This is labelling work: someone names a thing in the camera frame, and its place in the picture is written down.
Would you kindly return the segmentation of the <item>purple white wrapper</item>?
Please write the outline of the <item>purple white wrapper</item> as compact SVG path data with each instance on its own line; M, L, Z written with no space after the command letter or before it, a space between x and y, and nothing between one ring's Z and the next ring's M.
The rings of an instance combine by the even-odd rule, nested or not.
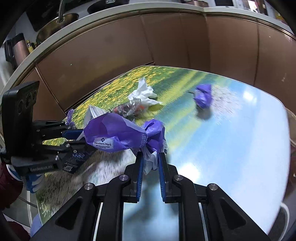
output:
M65 121L65 124L72 129L76 128L75 123L72 121L73 114L74 114L74 109L70 109L67 113L67 117Z

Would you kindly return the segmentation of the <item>large purple package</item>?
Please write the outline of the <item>large purple package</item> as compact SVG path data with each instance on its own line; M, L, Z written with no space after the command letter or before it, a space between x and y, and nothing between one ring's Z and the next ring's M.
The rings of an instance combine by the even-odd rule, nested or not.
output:
M146 175L158 169L158 156L167 147L165 125L156 119L138 126L119 114L105 113L90 120L83 132L86 143L101 151L141 151Z

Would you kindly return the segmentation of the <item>crushed clear plastic bottle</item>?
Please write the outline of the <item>crushed clear plastic bottle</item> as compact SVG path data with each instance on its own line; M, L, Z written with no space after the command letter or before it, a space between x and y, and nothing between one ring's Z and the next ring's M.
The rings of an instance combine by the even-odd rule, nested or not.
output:
M141 99L134 98L128 102L122 103L112 109L112 113L119 114L120 116L127 119L134 119L147 108L142 103Z

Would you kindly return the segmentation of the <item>white tissue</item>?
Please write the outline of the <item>white tissue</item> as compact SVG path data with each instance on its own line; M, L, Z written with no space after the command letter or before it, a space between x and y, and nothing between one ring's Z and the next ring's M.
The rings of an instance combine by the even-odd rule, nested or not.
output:
M141 104L148 108L154 105L162 105L163 103L157 100L158 96L154 93L154 89L147 85L145 77L138 80L138 87L128 95L129 100L140 99Z

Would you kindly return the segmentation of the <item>small purple wrapper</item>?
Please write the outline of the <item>small purple wrapper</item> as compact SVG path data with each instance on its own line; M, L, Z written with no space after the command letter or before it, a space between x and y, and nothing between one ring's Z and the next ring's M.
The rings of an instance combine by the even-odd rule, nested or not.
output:
M212 101L212 88L210 84L199 84L194 91L194 101L202 109L209 108Z

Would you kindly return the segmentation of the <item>blue white glove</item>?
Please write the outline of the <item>blue white glove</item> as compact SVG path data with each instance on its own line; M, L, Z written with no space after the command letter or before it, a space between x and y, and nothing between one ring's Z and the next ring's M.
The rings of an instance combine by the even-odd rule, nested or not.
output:
M10 175L15 180L23 182L26 190L31 193L36 193L43 186L44 174L31 174L28 177L21 178L12 165L7 165L6 168Z

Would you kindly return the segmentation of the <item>copper thermos bottle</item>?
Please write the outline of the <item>copper thermos bottle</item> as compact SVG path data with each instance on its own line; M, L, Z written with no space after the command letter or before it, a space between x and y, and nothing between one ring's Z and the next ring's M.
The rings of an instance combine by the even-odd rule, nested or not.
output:
M13 37L11 42L13 46L14 58L16 60L17 66L19 66L22 61L24 61L30 54L23 33L17 34L15 37Z

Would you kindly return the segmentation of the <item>chrome faucet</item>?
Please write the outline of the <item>chrome faucet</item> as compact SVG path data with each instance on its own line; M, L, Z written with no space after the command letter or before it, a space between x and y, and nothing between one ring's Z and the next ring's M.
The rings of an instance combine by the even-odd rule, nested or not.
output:
M59 5L59 11L58 11L58 20L57 22L60 23L64 20L64 8L65 8L66 0L61 0Z

